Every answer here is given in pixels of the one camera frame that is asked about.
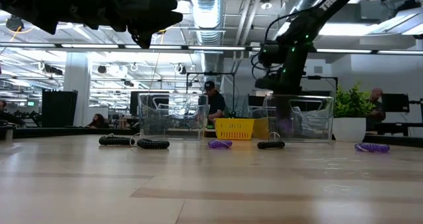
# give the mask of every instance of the monitor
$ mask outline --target monitor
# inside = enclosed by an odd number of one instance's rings
[[[249,95],[249,106],[261,107],[263,106],[265,96],[251,96]]]
[[[385,112],[410,112],[408,94],[383,94],[382,105]]]

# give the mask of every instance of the black coiled cable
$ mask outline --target black coiled cable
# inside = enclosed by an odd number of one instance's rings
[[[262,141],[257,143],[259,149],[282,149],[285,147],[283,141]]]
[[[153,141],[150,139],[139,139],[137,145],[142,149],[167,149],[171,145],[168,141]]]
[[[127,137],[115,137],[113,135],[102,136],[98,140],[103,146],[130,146],[135,145],[135,140]]]

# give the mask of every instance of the table surface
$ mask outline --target table surface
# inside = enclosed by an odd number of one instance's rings
[[[99,148],[100,135],[0,143],[2,223],[423,223],[423,149],[172,141]]]

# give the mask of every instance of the white planter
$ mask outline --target white planter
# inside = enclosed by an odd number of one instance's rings
[[[337,141],[362,142],[365,136],[365,118],[334,118],[332,132]]]

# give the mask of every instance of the black shirt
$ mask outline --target black shirt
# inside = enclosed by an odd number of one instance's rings
[[[98,128],[98,129],[108,129],[108,128],[110,128],[107,123],[94,123],[94,122],[91,122],[88,126],[89,127],[93,126],[95,128]]]
[[[371,111],[374,110],[378,110],[378,111],[382,111],[383,112],[383,107],[382,107],[382,103],[379,101],[370,101],[373,104],[373,108],[371,109]],[[366,123],[366,130],[367,131],[371,131],[374,130],[375,128],[375,124],[379,124],[384,120],[384,117],[382,117],[381,115],[376,115],[376,116],[368,116],[365,119],[365,123]]]
[[[226,108],[225,99],[222,94],[215,91],[215,93],[209,96],[210,110],[209,114],[215,114],[218,110],[224,112]]]

